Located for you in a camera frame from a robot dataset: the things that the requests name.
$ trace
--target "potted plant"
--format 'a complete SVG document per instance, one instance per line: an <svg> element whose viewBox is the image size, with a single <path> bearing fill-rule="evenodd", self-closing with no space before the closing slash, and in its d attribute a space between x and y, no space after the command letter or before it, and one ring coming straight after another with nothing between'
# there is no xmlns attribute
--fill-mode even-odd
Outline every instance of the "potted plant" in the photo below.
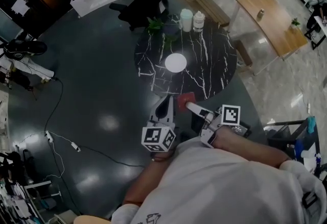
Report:
<svg viewBox="0 0 327 224"><path fill-rule="evenodd" d="M292 23L291 23L291 28L292 29L296 29L298 26L300 25L299 21L297 20L297 18L294 18L292 20Z"/></svg>

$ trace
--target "white circular disc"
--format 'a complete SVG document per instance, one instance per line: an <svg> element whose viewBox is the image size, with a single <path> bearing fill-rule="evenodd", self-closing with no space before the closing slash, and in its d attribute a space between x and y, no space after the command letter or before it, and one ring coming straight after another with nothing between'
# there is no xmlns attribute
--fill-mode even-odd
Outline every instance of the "white circular disc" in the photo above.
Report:
<svg viewBox="0 0 327 224"><path fill-rule="evenodd" d="M165 66L168 71L181 72L186 68L186 58L181 54L171 54L165 60Z"/></svg>

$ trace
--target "white vein pattern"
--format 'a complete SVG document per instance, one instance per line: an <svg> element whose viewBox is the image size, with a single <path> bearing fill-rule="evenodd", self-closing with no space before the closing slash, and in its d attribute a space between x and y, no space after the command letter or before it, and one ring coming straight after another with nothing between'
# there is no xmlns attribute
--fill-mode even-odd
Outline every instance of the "white vein pattern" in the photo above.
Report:
<svg viewBox="0 0 327 224"><path fill-rule="evenodd" d="M160 96L193 92L197 101L208 99L226 88L232 79L236 50L225 30L211 20L205 21L203 32L186 33L179 29L177 19L172 18L164 27L166 34L142 34L134 55L136 71ZM187 65L182 72L172 73L165 67L165 59L171 53L185 56Z"/></svg>

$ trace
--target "dark gray floor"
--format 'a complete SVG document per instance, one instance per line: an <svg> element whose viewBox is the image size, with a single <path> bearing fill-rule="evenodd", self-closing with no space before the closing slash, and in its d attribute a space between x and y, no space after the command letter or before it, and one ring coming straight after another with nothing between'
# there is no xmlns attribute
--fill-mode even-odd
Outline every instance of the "dark gray floor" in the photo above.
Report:
<svg viewBox="0 0 327 224"><path fill-rule="evenodd" d="M179 12L182 3L169 1L171 12ZM128 24L117 16L108 7L81 19L70 11L42 35L40 39L49 50L33 60L54 69L64 83L62 101L49 122L49 131L117 160L146 165L149 154L141 146L141 132L151 106L159 97L139 79L134 66L135 44L142 29L131 33ZM38 101L31 93L14 87L10 91L8 116L12 142L42 132L59 95L58 82L45 85ZM264 141L260 138L263 130L258 114L237 75L220 94L200 104L215 109L223 103L241 105L241 120L250 124L254 132L251 138ZM187 130L190 118L190 113L178 114L176 124ZM78 208L84 214L106 216L121 202L129 183L141 169L115 164L86 149L78 153L69 142L54 138L56 151L65 165L63 176ZM42 175L58 174L42 133L27 139L26 147ZM62 181L54 177L51 180L60 185L64 201L76 211Z"/></svg>

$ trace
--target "white container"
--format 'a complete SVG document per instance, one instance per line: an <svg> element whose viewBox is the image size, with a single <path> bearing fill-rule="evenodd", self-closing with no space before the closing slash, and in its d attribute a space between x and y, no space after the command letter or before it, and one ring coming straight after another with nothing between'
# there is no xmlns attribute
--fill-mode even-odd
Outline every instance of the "white container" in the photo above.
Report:
<svg viewBox="0 0 327 224"><path fill-rule="evenodd" d="M194 32L202 32L203 27L204 27L204 20L205 20L205 15L198 11L194 16L193 16L193 31Z"/></svg>
<svg viewBox="0 0 327 224"><path fill-rule="evenodd" d="M189 9L183 9L180 13L180 23L184 32L190 32L192 29L193 13Z"/></svg>

